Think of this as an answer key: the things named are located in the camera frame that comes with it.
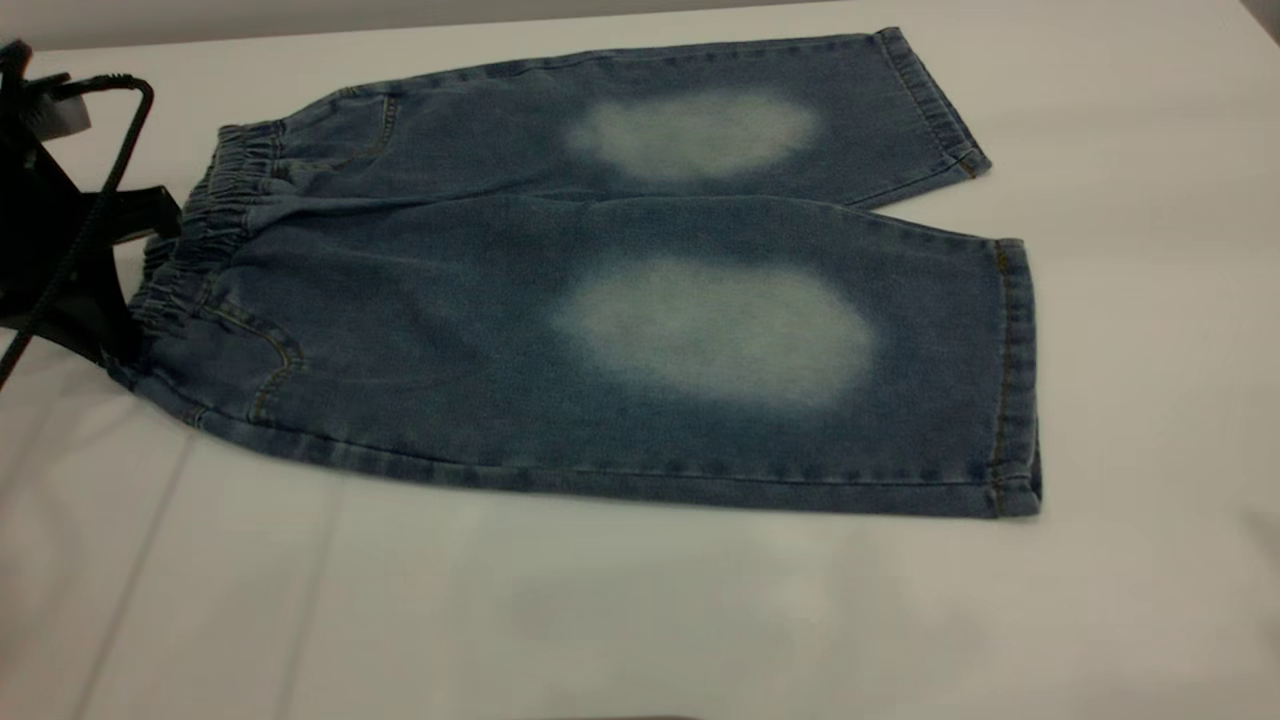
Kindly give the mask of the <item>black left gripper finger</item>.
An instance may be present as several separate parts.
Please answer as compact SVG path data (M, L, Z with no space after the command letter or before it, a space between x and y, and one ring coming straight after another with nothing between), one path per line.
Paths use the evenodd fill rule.
M40 320L40 337L105 366L132 361L140 351L140 328L118 292L64 293Z
M164 186L115 192L100 222L100 240L127 243L146 236L175 238L182 210Z

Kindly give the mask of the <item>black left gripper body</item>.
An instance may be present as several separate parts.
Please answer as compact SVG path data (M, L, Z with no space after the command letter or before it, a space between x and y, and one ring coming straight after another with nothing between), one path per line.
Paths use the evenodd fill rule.
M131 191L84 192L41 142L5 138L1 210L3 328L132 328L114 258Z

